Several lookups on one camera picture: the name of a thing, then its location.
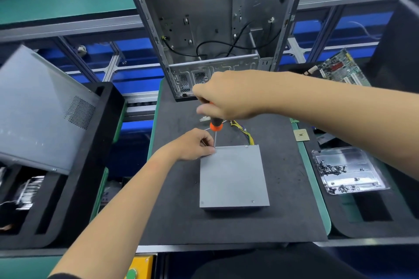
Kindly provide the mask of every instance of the clear plastic tray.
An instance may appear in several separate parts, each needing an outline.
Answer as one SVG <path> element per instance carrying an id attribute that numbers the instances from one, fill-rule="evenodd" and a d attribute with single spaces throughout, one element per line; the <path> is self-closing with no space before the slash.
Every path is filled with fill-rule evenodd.
<path id="1" fill-rule="evenodd" d="M 346 194 L 388 189 L 380 169 L 355 147 L 312 151 L 313 159 L 329 194 Z"/>

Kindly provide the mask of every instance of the person's left hand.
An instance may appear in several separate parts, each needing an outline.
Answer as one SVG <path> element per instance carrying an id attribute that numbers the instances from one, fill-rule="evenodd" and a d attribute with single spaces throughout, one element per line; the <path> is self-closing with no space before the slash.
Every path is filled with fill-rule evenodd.
<path id="1" fill-rule="evenodd" d="M 215 153 L 214 139 L 210 133 L 198 128 L 188 131 L 169 144 L 178 160 L 195 160 Z"/>

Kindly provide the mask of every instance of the green button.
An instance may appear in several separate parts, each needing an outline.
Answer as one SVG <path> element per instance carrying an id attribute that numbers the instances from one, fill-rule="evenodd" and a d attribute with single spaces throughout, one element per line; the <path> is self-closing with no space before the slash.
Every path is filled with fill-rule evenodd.
<path id="1" fill-rule="evenodd" d="M 130 269 L 127 272 L 127 279 L 135 279 L 137 277 L 137 271 L 135 269 Z"/>

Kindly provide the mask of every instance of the gray metal box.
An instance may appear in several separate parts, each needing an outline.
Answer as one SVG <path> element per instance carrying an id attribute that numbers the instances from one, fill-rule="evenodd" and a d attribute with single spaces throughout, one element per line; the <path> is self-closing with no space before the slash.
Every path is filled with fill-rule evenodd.
<path id="1" fill-rule="evenodd" d="M 216 147 L 201 158 L 199 207 L 203 209 L 269 206 L 258 145 Z"/>
<path id="2" fill-rule="evenodd" d="M 134 0 L 176 100 L 217 71 L 274 71 L 299 0 Z"/>
<path id="3" fill-rule="evenodd" d="M 69 174 L 99 96 L 21 45 L 0 97 L 0 161 Z"/>

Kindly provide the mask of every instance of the person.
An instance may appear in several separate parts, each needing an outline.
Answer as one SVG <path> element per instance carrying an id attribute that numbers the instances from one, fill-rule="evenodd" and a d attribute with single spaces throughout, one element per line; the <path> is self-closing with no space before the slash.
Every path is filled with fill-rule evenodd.
<path id="1" fill-rule="evenodd" d="M 202 102 L 196 110 L 199 114 L 223 119 L 262 113 L 292 117 L 419 179 L 419 130 L 414 128 L 419 124 L 417 94 L 258 70 L 216 72 L 207 83 L 195 85 L 193 92 Z M 210 155 L 215 152 L 213 145 L 207 131 L 192 129 L 158 149 L 84 229 L 50 278 L 123 278 L 172 165 Z M 312 243 L 211 261 L 195 276 L 263 278 L 275 273 L 275 277 L 303 278 L 316 271 L 323 278 L 365 278 Z"/>

